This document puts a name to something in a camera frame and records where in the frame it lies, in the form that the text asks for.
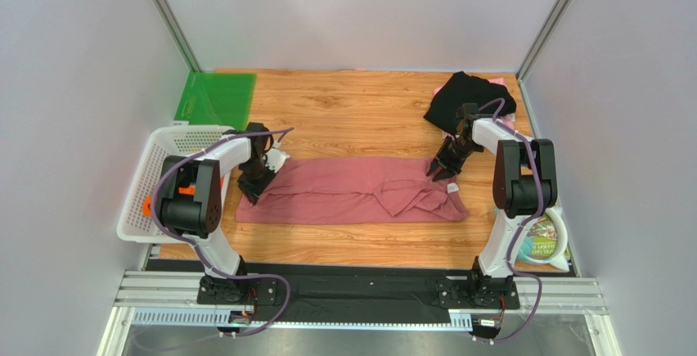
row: pink cloth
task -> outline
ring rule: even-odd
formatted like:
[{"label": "pink cloth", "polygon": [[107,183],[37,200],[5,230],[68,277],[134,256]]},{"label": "pink cloth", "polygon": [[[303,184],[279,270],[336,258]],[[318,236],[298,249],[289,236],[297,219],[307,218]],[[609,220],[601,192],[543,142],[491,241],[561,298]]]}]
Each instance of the pink cloth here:
[{"label": "pink cloth", "polygon": [[469,210],[455,178],[426,177],[430,160],[389,157],[289,160],[256,206],[242,198],[238,223],[411,223],[459,221]]}]

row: black cloth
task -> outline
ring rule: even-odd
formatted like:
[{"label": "black cloth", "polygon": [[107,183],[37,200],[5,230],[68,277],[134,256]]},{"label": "black cloth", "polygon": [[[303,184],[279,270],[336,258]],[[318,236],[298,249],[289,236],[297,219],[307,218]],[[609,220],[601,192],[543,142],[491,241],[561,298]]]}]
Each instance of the black cloth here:
[{"label": "black cloth", "polygon": [[[496,98],[503,98],[505,102],[499,115],[515,113],[517,105],[508,93],[506,86],[491,83],[476,76],[469,76],[464,72],[457,72],[450,77],[445,86],[431,100],[431,106],[424,115],[424,119],[446,133],[455,135],[457,130],[456,112],[462,104],[474,103],[477,106],[482,106]],[[498,103],[490,105],[481,110],[481,113],[493,114],[498,106]]]}]

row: metal pole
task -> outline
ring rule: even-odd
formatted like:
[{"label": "metal pole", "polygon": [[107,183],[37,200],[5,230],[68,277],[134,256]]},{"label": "metal pole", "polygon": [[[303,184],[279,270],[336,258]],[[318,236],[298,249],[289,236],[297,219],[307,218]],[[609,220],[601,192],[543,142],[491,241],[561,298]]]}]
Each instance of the metal pole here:
[{"label": "metal pole", "polygon": [[157,10],[160,11],[164,23],[167,25],[167,28],[169,29],[169,32],[171,33],[172,38],[174,39],[174,42],[177,44],[179,51],[182,53],[182,56],[184,57],[184,61],[189,65],[189,70],[191,70],[191,72],[201,72],[201,66],[199,65],[199,62],[196,59],[196,55],[194,55],[194,51],[191,49],[191,45],[189,45],[186,36],[184,36],[182,28],[179,26],[179,23],[177,22],[177,18],[174,16],[174,13],[172,12],[172,7],[169,6],[167,0],[152,1],[155,3]]},{"label": "metal pole", "polygon": [[542,48],[545,46],[547,40],[551,36],[552,31],[556,27],[557,23],[559,23],[559,19],[564,14],[564,11],[566,11],[566,7],[570,2],[571,0],[556,0],[555,5],[551,9],[550,15],[547,17],[547,20],[542,26],[540,33],[535,38],[533,45],[530,47],[528,54],[525,56],[523,64],[515,74],[518,77],[519,83],[524,82],[528,77],[530,70],[533,68],[535,60],[540,55]]}]

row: black mounting plate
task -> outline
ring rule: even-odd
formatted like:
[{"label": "black mounting plate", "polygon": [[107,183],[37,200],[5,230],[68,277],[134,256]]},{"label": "black mounting plate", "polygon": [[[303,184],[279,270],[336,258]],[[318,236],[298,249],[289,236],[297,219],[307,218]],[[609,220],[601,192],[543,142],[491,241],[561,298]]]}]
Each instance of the black mounting plate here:
[{"label": "black mounting plate", "polygon": [[[438,303],[444,309],[500,309],[501,302],[497,295],[492,297],[477,297],[476,300],[470,297],[469,279],[444,279],[437,282]],[[518,298],[518,288],[515,283],[507,295],[503,296],[506,302],[506,309],[520,309]]]},{"label": "black mounting plate", "polygon": [[[283,295],[277,295],[278,280],[274,278],[259,278],[256,280],[244,280],[243,282],[248,282],[246,288],[248,291],[251,291],[252,288],[256,290],[257,305],[280,304],[286,297],[285,293]],[[245,303],[245,300],[233,302],[229,299],[226,299],[225,295],[223,294],[219,294],[217,292],[210,292],[209,290],[203,291],[203,289],[203,287],[199,288],[199,294],[196,298],[196,302],[198,304],[237,305]]]}]

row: black fabric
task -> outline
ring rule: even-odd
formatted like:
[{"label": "black fabric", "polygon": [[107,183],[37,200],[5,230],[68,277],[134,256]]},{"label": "black fabric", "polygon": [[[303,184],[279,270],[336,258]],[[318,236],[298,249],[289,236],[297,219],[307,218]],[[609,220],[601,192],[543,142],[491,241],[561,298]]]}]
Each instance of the black fabric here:
[{"label": "black fabric", "polygon": [[[486,79],[469,76],[464,72],[457,72],[450,77],[443,88],[438,91],[431,101],[429,110],[424,115],[436,127],[451,135],[456,134],[457,122],[455,114],[462,104],[474,103],[482,106],[487,102],[503,98],[505,105],[501,110],[501,116],[515,113],[516,104],[508,93],[506,86],[491,83]],[[498,104],[491,105],[481,110],[481,113],[492,114]]]},{"label": "black fabric", "polygon": [[[438,278],[289,275],[290,302],[279,322],[449,323],[438,302]],[[279,285],[277,295],[286,292]],[[268,320],[280,308],[258,306]]]}]

